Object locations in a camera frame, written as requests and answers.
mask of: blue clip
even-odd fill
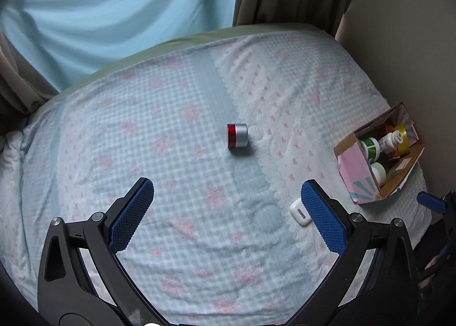
[[[439,214],[446,213],[446,202],[437,196],[431,195],[427,192],[419,192],[416,201],[430,210]]]

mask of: blue gripper pad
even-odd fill
[[[127,248],[153,199],[154,185],[145,180],[109,229],[109,247],[114,254]]]
[[[325,240],[328,249],[341,255],[347,246],[345,227],[333,213],[325,199],[329,200],[329,196],[325,193],[322,196],[310,181],[302,184],[301,201],[303,205],[310,214],[321,237]]]
[[[416,201],[419,204],[425,206],[426,208],[429,208],[430,210],[433,210],[436,213],[446,213],[446,202],[443,199],[438,198],[437,196],[421,191],[418,193]]]

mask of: checkered fabric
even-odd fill
[[[50,220],[88,219],[147,177],[154,201],[118,257],[148,300],[173,324],[284,323],[337,258],[312,224],[288,213],[305,180],[318,180],[349,212],[401,217],[414,245],[430,223],[415,201],[426,188],[418,165],[402,191],[362,207],[338,174],[332,147],[386,108],[350,56],[315,29],[228,39],[127,67],[8,135],[0,218],[11,224],[0,228],[1,260],[36,305]],[[249,147],[227,149],[227,123],[249,126]]]

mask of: metal screw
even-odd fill
[[[103,217],[104,217],[103,212],[96,212],[96,213],[92,214],[92,220],[95,222],[101,221],[103,219]]]
[[[402,227],[404,225],[404,221],[400,218],[395,218],[394,219],[394,224],[398,227]]]
[[[363,216],[361,214],[359,214],[359,213],[352,214],[352,221],[359,223],[362,220],[363,220]]]
[[[52,219],[51,225],[52,226],[58,226],[61,221],[62,221],[62,219],[60,217],[55,217],[55,218]]]

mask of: small cylindrical container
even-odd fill
[[[402,139],[404,140],[399,146],[398,146],[398,151],[399,151],[399,156],[404,156],[410,153],[410,142],[409,138],[407,137],[407,131],[405,130],[404,125],[398,124],[397,126],[394,127],[395,130],[398,130],[402,136]]]
[[[369,164],[378,160],[378,157],[380,156],[380,145],[375,138],[365,138],[361,140],[360,144],[363,150],[364,158]]]
[[[246,147],[249,143],[249,131],[247,124],[236,123],[227,125],[228,148]]]
[[[402,138],[400,131],[395,130],[394,132],[387,133],[385,137],[382,137],[378,141],[378,144],[380,146],[380,151],[389,154],[396,150],[403,141],[404,139]]]
[[[380,163],[371,164],[372,174],[375,177],[378,185],[382,187],[386,182],[386,170]]]

